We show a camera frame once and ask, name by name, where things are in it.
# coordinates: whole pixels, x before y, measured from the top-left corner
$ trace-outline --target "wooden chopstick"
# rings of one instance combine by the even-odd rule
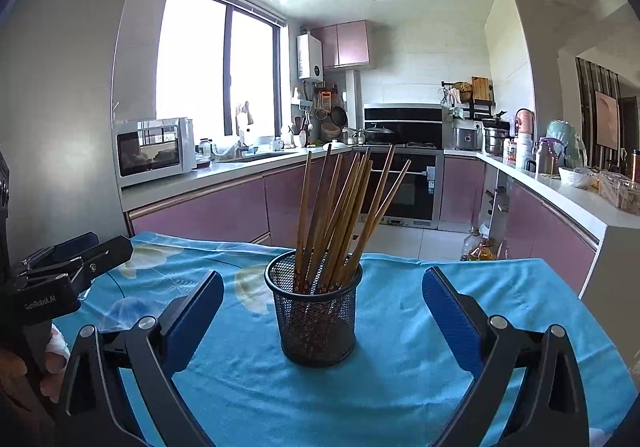
[[[342,191],[340,192],[340,196],[338,196],[338,202],[335,205],[334,213],[331,216],[331,220],[329,226],[324,234],[324,241],[322,242],[322,249],[326,250],[329,246],[329,242],[331,241],[332,236],[335,232],[335,227],[338,224],[338,220],[342,215],[342,210],[344,209],[344,205],[347,202],[349,194],[351,192],[351,187],[353,187],[353,181],[356,177],[356,172],[358,171],[358,166],[360,165],[360,159],[358,154],[353,157],[353,161],[351,162],[351,168],[349,169],[349,173],[347,174],[347,179],[342,186]]]
[[[364,236],[364,234],[360,235],[360,239],[362,239],[364,237],[363,245],[360,248],[360,256],[362,256],[362,252],[364,251],[364,247],[367,244],[367,240],[369,239],[369,237],[373,233],[373,230],[380,224],[380,220],[382,219],[382,216],[385,215],[385,212],[389,208],[389,205],[391,204],[391,201],[393,201],[394,196],[396,195],[396,192],[398,192],[398,189],[400,188],[400,184],[402,183],[402,180],[404,179],[404,176],[406,175],[406,172],[409,169],[410,165],[411,165],[411,160],[407,160],[407,162],[405,162],[405,164],[404,164],[404,167],[402,167],[402,170],[401,170],[400,174],[398,175],[398,178],[396,179],[395,183],[391,187],[391,190],[389,191],[389,194],[386,195],[385,201],[383,202],[382,206],[378,209],[378,211],[377,211],[377,213],[375,215],[373,225],[371,225],[371,227],[369,229],[369,234],[367,234],[366,236]],[[358,269],[358,263],[360,261],[360,257],[356,258],[356,253],[354,252],[351,255],[350,262],[351,262],[351,259],[353,259],[353,263],[351,264],[351,266],[349,268],[344,268],[344,274],[343,274],[343,276],[341,277],[341,280],[340,280],[341,283],[344,283],[345,281],[350,281],[353,278],[353,276],[355,275],[356,270]]]
[[[364,175],[364,170],[366,168],[366,162],[367,161],[363,157],[361,162],[359,163],[357,171],[354,173],[355,178],[353,181],[353,187],[351,188],[348,199],[344,204],[343,210],[340,213],[340,218],[338,219],[338,224],[336,226],[334,235],[332,236],[331,244],[329,245],[329,249],[327,250],[326,259],[324,260],[324,266],[322,267],[320,279],[318,280],[318,289],[328,288],[329,281],[334,274],[334,268],[338,259],[338,253],[340,252],[340,249],[342,247],[342,239],[344,238],[344,233],[347,231],[347,226],[349,224],[350,218],[348,218],[347,214],[351,214],[351,211],[353,210],[353,204],[355,203],[356,197],[358,195],[362,176]]]
[[[386,154],[385,166],[382,170],[382,174],[380,175],[380,181],[378,182],[378,187],[376,188],[376,192],[373,195],[371,206],[369,207],[369,213],[367,214],[367,221],[364,224],[364,228],[362,229],[362,232],[360,233],[360,237],[358,238],[358,243],[356,245],[356,248],[351,254],[351,257],[349,258],[349,261],[347,263],[347,270],[353,270],[354,263],[358,263],[360,261],[360,257],[362,256],[364,247],[367,244],[367,239],[369,239],[369,234],[371,233],[371,229],[374,226],[376,213],[378,211],[378,208],[380,207],[382,194],[385,191],[386,179],[389,176],[389,171],[391,169],[391,163],[393,162],[395,152],[396,152],[396,146],[392,145],[389,148],[389,152]]]
[[[329,286],[333,286],[334,284],[336,286],[340,286],[345,280],[346,274],[348,273],[347,265],[345,265],[345,259],[347,256],[347,251],[349,250],[349,244],[353,237],[353,230],[356,226],[356,223],[358,222],[358,218],[360,217],[360,210],[362,209],[362,203],[364,202],[364,197],[367,193],[367,185],[369,184],[369,175],[371,174],[372,167],[373,162],[372,160],[369,160],[365,169],[364,176],[362,178],[358,197],[355,204],[353,205],[353,211],[351,212],[348,230],[342,238],[342,246],[340,247],[340,252],[338,252],[338,261],[336,262],[334,268],[334,274],[329,281]]]
[[[325,248],[322,246],[324,243],[324,235],[326,233],[326,224],[329,219],[329,212],[331,211],[331,207],[334,204],[335,191],[338,187],[338,178],[340,177],[340,167],[342,165],[342,154],[338,154],[338,158],[335,161],[334,175],[331,178],[331,185],[329,186],[329,192],[326,196],[326,200],[324,203],[324,210],[322,211],[322,215],[320,220],[318,221],[318,228],[314,233],[314,251],[311,256],[311,264],[309,270],[306,274],[306,282],[311,285],[314,277],[318,271],[318,267],[322,262],[322,258],[324,257]]]
[[[302,184],[302,201],[300,202],[300,217],[298,218],[298,237],[296,240],[296,261],[294,266],[293,291],[298,293],[302,280],[302,252],[305,248],[306,204],[309,198],[309,182],[311,179],[311,151],[306,155],[305,179]]]
[[[314,204],[314,211],[311,215],[311,223],[309,224],[309,232],[306,236],[305,250],[302,253],[302,264],[300,266],[301,278],[304,281],[306,279],[306,271],[309,267],[309,261],[311,260],[311,253],[313,252],[314,236],[318,226],[318,218],[322,212],[324,196],[322,195],[322,186],[324,185],[324,170],[326,164],[329,162],[329,156],[331,155],[331,144],[329,144],[326,155],[324,155],[324,161],[322,162],[322,170],[320,172],[320,182],[318,183],[318,190],[316,191],[316,203]]]

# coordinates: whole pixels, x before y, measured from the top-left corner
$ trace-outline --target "white countertop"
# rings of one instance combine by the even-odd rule
[[[483,152],[446,149],[444,154],[484,160],[526,185],[600,240],[603,239],[607,227],[640,229],[640,216],[617,210],[595,192],[562,185],[560,180],[552,180],[548,176],[516,169],[513,165],[503,163],[500,157]]]
[[[332,149],[332,154],[350,151],[351,147]],[[282,156],[254,160],[252,162],[212,162],[204,169],[196,169],[187,174],[169,176],[122,189],[122,210],[129,212],[135,208],[144,207],[185,192],[195,191],[219,183],[237,180],[244,176],[251,176],[279,167],[286,167],[296,163],[304,163],[306,153],[311,151],[314,158],[323,157],[326,151],[322,147],[306,148],[304,150],[284,150]]]

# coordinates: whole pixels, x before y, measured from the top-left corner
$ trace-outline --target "cutting board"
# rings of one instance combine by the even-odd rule
[[[488,78],[471,77],[471,85],[474,88],[474,100],[491,100]]]

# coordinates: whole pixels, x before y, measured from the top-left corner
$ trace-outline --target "water heater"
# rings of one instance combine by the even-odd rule
[[[310,34],[298,35],[298,78],[322,82],[322,44]]]

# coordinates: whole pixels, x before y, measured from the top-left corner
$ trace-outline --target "person's hand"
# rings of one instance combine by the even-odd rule
[[[55,342],[64,340],[64,337],[55,326],[51,327],[51,342],[49,345]],[[54,353],[53,351],[46,351],[45,365],[49,374],[44,376],[40,382],[40,391],[45,397],[53,403],[58,403],[60,397],[60,388],[62,387],[62,381],[65,377],[66,369],[66,357]],[[9,379],[15,379],[17,377],[23,377],[27,374],[27,366],[22,359],[11,351],[6,351],[0,348],[0,378],[7,377]]]

